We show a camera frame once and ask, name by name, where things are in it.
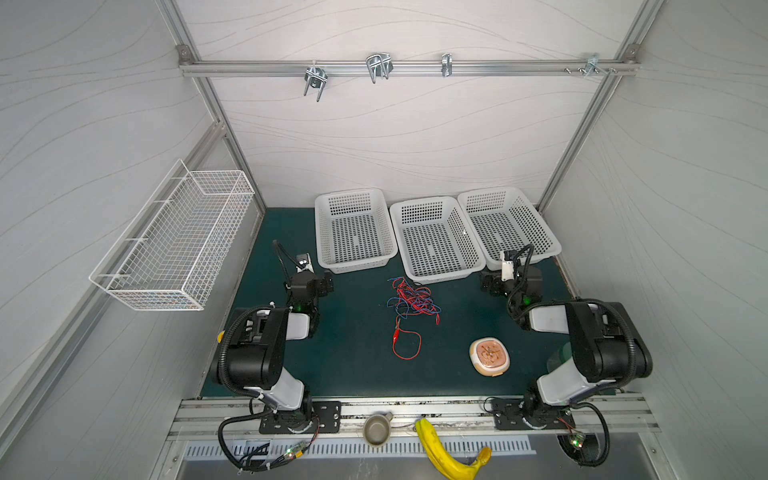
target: black mounting plate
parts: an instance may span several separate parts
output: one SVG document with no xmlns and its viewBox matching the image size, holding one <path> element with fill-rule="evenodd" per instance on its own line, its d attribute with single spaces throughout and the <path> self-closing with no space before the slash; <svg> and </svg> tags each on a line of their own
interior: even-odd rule
<svg viewBox="0 0 768 480">
<path fill-rule="evenodd" d="M 520 412 L 522 401 L 522 399 L 491 400 L 491 408 L 494 412 L 493 425 L 497 430 L 532 430 L 525 423 Z M 573 418 L 566 416 L 565 412 L 565 407 L 563 409 L 552 409 L 551 412 L 538 416 L 537 420 L 541 425 L 546 424 L 550 429 L 564 429 L 565 425 L 558 420 L 558 417 L 563 417 L 566 419 L 566 422 L 570 422 L 572 426 L 575 426 Z"/>
<path fill-rule="evenodd" d="M 320 433 L 338 433 L 341 425 L 341 402 L 312 402 L 314 414 L 319 417 Z M 261 419 L 259 433 L 273 435 L 278 433 L 314 433 L 315 423 L 306 423 L 296 419 L 296 412 L 278 412 Z"/>
</svg>

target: yellow banana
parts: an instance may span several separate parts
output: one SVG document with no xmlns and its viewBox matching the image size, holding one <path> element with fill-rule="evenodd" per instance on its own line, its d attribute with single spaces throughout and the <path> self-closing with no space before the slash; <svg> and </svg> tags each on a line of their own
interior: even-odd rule
<svg viewBox="0 0 768 480">
<path fill-rule="evenodd" d="M 472 480 L 480 467 L 491 459 L 491 449 L 484 447 L 471 465 L 457 462 L 445 451 L 437 432 L 435 432 L 435 427 L 427 419 L 416 422 L 416 432 L 419 434 L 419 440 L 421 440 L 429 460 L 438 469 L 438 472 L 450 480 Z"/>
</svg>

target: gray mug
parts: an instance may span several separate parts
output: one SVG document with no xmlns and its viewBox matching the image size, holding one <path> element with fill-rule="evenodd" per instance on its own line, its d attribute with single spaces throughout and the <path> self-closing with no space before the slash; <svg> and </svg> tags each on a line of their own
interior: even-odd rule
<svg viewBox="0 0 768 480">
<path fill-rule="evenodd" d="M 362 427 L 362 437 L 366 440 L 368 445 L 372 447 L 380 447 L 387 443 L 389 440 L 389 433 L 391 427 L 389 422 L 392 421 L 392 412 L 384 415 L 376 413 L 371 415 L 366 420 L 366 424 Z"/>
</svg>

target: wire basket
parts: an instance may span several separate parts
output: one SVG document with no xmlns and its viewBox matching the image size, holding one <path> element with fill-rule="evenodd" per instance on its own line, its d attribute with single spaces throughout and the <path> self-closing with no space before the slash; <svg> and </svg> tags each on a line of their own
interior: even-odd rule
<svg viewBox="0 0 768 480">
<path fill-rule="evenodd" d="M 455 198 L 408 200 L 392 205 L 389 213 L 411 280 L 445 282 L 485 267 L 477 236 Z"/>
<path fill-rule="evenodd" d="M 184 166 L 183 176 L 169 178 L 178 170 L 153 194 L 165 186 L 167 198 L 144 205 L 90 276 L 134 310 L 202 310 L 253 197 L 241 170 Z M 131 236 L 137 229 L 141 233 Z"/>
<path fill-rule="evenodd" d="M 397 254 L 384 194 L 375 188 L 315 199 L 317 262 L 334 273 L 385 266 Z"/>
<path fill-rule="evenodd" d="M 500 252 L 533 243 L 531 263 L 558 255 L 562 247 L 528 198 L 517 188 L 473 190 L 458 196 L 480 239 L 490 270 L 500 270 Z"/>
</svg>

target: dark green table surface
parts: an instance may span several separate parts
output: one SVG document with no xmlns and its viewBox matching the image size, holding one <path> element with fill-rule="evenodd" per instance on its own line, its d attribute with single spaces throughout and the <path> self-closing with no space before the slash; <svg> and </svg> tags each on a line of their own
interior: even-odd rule
<svg viewBox="0 0 768 480">
<path fill-rule="evenodd" d="M 282 273 L 272 251 L 278 239 L 292 255 L 309 252 L 316 272 L 314 210 L 269 209 L 233 308 L 263 305 L 285 299 Z M 545 281 L 545 301 L 570 298 L 552 259 L 536 263 Z M 401 327 L 422 335 L 422 350 L 413 360 L 392 353 L 395 314 L 386 308 L 394 295 L 391 279 L 404 276 L 400 255 L 386 266 L 334 275 L 336 290 L 319 300 L 320 324 L 311 339 L 286 344 L 284 366 L 310 389 L 313 396 L 448 396 L 521 395 L 546 371 L 547 358 L 568 341 L 558 333 L 524 332 L 505 312 L 505 298 L 480 290 L 478 273 L 462 280 L 429 285 L 442 308 L 440 324 L 434 317 L 412 316 Z M 503 375 L 477 373 L 469 360 L 469 345 L 484 336 L 500 339 L 510 356 Z M 415 353 L 418 338 L 401 333 L 401 356 Z M 201 396 L 231 396 L 207 379 Z"/>
</svg>

